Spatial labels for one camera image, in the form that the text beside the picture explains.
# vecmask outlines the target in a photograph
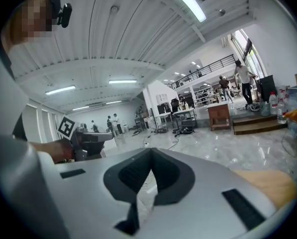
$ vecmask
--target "step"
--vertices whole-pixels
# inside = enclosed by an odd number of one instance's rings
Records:
[[[254,124],[259,122],[266,122],[271,120],[276,120],[276,115],[270,115],[270,116],[248,116],[243,117],[239,119],[233,120],[233,125],[248,125],[248,124]]]
[[[261,133],[268,132],[277,129],[282,129],[287,127],[287,124],[279,124],[278,121],[269,120],[264,122],[259,122],[255,124],[247,124],[247,125],[235,125],[234,126],[234,134],[250,134],[250,133]]]

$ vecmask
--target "black slot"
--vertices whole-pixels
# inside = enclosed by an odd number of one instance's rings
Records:
[[[238,190],[232,189],[222,194],[248,230],[255,228],[265,220]]]
[[[83,173],[85,173],[85,171],[83,169],[76,169],[76,170],[72,170],[69,172],[60,173],[60,175],[61,175],[62,179],[65,179],[65,178],[70,178],[70,177],[77,176],[77,175],[80,175]]]

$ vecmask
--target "man in white shirt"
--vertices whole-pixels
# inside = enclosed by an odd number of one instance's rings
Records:
[[[123,131],[122,131],[122,128],[120,127],[120,122],[119,122],[119,118],[116,114],[113,114],[114,115],[114,119],[113,121],[116,122],[116,125],[117,125],[117,129],[118,129],[118,132],[120,134],[123,134]]]
[[[252,95],[250,90],[250,79],[249,74],[253,77],[257,77],[255,74],[249,72],[248,67],[241,65],[241,61],[237,60],[236,62],[236,69],[234,71],[235,75],[240,76],[240,80],[242,83],[242,95],[247,101],[247,105],[252,104]]]

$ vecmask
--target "white ceiling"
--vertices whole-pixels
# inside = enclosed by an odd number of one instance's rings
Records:
[[[188,49],[249,12],[248,0],[197,0],[207,17],[199,23],[181,0],[61,0],[66,2],[73,7],[67,28],[10,52],[16,81],[29,97],[63,112],[136,97]],[[222,8],[226,14],[219,17]],[[110,79],[137,83],[109,86]],[[45,95],[70,85],[76,90]]]

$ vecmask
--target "wooden platform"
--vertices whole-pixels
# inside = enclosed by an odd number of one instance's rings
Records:
[[[249,125],[249,124],[271,121],[271,120],[276,120],[276,119],[277,119],[276,115],[270,115],[270,116],[266,116],[266,117],[264,117],[264,116],[249,116],[249,117],[234,119],[233,125]]]
[[[263,122],[253,122],[244,125],[234,125],[234,134],[250,134],[250,133],[261,133],[268,132],[272,130],[282,129],[287,127],[287,124],[279,124],[277,119],[263,121]]]

